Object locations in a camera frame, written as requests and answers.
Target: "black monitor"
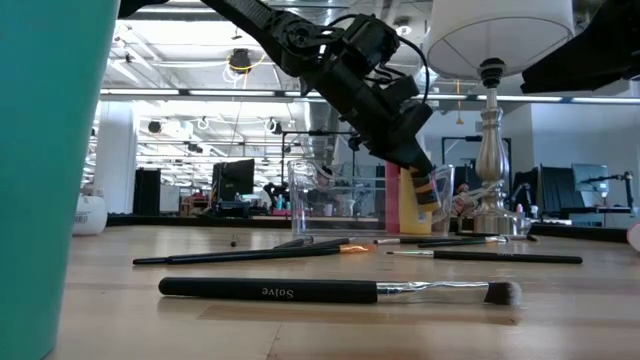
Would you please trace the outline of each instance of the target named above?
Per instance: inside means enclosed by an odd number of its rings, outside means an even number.
[[[576,191],[609,192],[609,170],[606,165],[572,164]]]
[[[212,187],[218,191],[217,201],[234,201],[236,194],[253,194],[255,166],[253,159],[216,164]]]

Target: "wooden tabletop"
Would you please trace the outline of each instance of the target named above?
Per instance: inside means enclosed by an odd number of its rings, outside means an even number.
[[[49,359],[640,359],[640,254],[625,244],[543,238],[501,250],[583,265],[377,254],[133,268],[135,257],[269,248],[287,232],[108,228],[74,238],[57,349]],[[482,251],[488,245],[458,247]],[[163,298],[165,276],[517,281],[519,307],[324,305]]]

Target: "brush bristles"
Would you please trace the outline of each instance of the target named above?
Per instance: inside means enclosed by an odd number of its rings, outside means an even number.
[[[520,303],[522,289],[518,283],[489,283],[484,302],[496,305],[517,305]]]

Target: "white lamp shade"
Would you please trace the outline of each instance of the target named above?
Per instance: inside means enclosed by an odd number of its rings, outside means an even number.
[[[480,80],[489,58],[522,72],[573,36],[571,0],[434,0],[424,49],[439,75]]]

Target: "teal cup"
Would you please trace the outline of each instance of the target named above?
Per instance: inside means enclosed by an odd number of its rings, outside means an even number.
[[[0,1],[0,359],[55,346],[118,0]]]

